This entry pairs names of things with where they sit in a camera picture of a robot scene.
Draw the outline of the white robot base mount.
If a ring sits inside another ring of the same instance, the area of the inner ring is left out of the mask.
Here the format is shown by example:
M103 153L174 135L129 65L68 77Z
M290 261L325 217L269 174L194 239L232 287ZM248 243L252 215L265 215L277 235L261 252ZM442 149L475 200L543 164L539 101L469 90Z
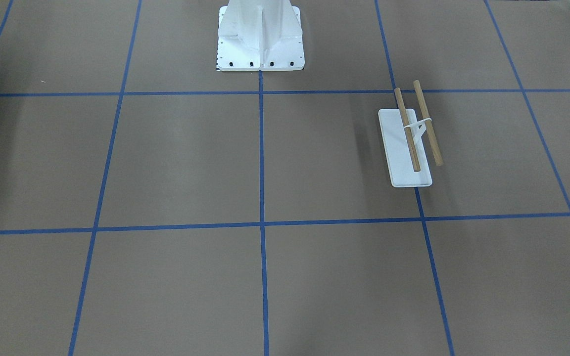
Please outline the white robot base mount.
M231 0L219 8L218 20L217 70L305 68L301 12L289 0Z

